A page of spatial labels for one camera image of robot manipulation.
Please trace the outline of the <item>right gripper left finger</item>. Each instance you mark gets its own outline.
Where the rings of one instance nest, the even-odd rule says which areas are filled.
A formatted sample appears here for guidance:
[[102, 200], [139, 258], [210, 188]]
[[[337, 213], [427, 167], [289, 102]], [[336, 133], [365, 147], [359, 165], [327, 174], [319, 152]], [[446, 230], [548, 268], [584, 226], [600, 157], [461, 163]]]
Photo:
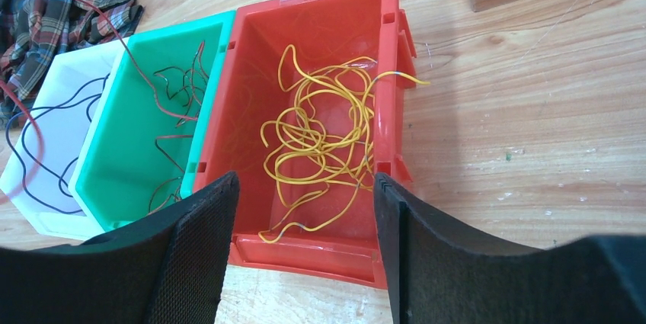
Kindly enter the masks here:
[[240, 184], [228, 172], [79, 245], [1, 250], [3, 323], [212, 323]]

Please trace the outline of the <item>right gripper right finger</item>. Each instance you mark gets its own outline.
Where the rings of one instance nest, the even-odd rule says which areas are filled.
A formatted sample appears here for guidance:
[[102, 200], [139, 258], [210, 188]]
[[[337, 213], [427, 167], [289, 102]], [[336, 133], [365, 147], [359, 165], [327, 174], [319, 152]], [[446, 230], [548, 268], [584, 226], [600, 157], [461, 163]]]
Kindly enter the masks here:
[[643, 236], [535, 249], [463, 223], [383, 173], [374, 207], [396, 323], [645, 321]]

